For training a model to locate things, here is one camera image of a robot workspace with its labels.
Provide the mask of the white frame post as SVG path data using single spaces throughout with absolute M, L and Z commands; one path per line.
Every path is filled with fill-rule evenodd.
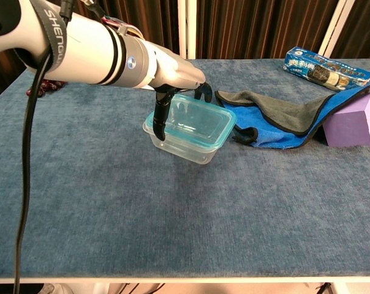
M 327 58 L 331 56 L 355 2 L 356 0 L 338 1 L 321 46 L 318 50 L 319 55 Z
M 185 59 L 196 58 L 197 0 L 177 0 L 179 55 Z

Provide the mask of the teal container lid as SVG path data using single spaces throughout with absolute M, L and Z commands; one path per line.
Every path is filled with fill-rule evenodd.
M 174 95 L 171 101 L 164 141 L 154 134 L 153 117 L 153 113 L 147 116 L 143 130 L 157 147 L 199 153 L 211 153 L 219 149 L 237 120 L 231 110 L 182 94 Z

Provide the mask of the blue snack package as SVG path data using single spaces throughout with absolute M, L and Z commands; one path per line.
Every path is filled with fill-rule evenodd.
M 286 53 L 283 69 L 334 91 L 364 86 L 370 82 L 370 71 L 294 47 Z

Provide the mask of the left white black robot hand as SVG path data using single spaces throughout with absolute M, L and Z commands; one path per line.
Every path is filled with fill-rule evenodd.
M 205 74 L 191 62 L 160 46 L 155 47 L 154 52 L 157 70 L 149 84 L 156 92 L 153 132 L 159 140 L 164 141 L 165 123 L 174 95 L 180 91 L 194 90 L 195 99 L 204 97 L 205 102 L 210 103 L 213 91 Z

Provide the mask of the dark brown curtain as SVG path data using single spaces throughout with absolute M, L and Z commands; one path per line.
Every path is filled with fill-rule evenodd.
M 370 58 L 370 0 L 355 0 L 332 58 Z
M 198 59 L 284 58 L 320 49 L 339 0 L 197 0 Z
M 0 52 L 0 94 L 26 69 L 13 50 Z
M 136 26 L 146 40 L 179 54 L 177 0 L 98 0 L 110 17 Z

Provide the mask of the clear plastic container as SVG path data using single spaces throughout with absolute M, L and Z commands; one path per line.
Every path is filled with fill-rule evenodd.
M 155 147 L 197 164 L 209 163 L 218 151 L 218 148 L 203 149 L 195 143 L 188 143 L 172 135 L 166 135 L 165 140 L 160 141 L 146 121 L 143 123 L 143 130 L 150 136 Z

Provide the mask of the blue and grey cloth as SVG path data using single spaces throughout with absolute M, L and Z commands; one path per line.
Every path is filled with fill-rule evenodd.
M 218 104 L 237 118 L 233 139 L 246 146 L 295 149 L 304 146 L 333 114 L 348 106 L 370 85 L 295 104 L 251 91 L 216 91 Z

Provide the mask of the purple foam block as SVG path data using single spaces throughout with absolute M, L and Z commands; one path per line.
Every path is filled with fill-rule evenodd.
M 370 146 L 370 93 L 331 115 L 323 130 L 329 147 Z

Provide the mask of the blue felt table cover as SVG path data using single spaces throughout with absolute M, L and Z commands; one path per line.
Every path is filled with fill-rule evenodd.
M 69 84 L 37 101 L 23 277 L 370 276 L 370 147 L 199 165 L 143 131 L 153 92 Z

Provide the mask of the dark red grape bunch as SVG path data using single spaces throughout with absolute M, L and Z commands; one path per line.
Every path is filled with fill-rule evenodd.
M 37 90 L 37 96 L 38 98 L 43 97 L 47 92 L 54 92 L 57 91 L 67 84 L 66 81 L 58 81 L 58 80 L 47 80 L 44 79 L 38 90 Z

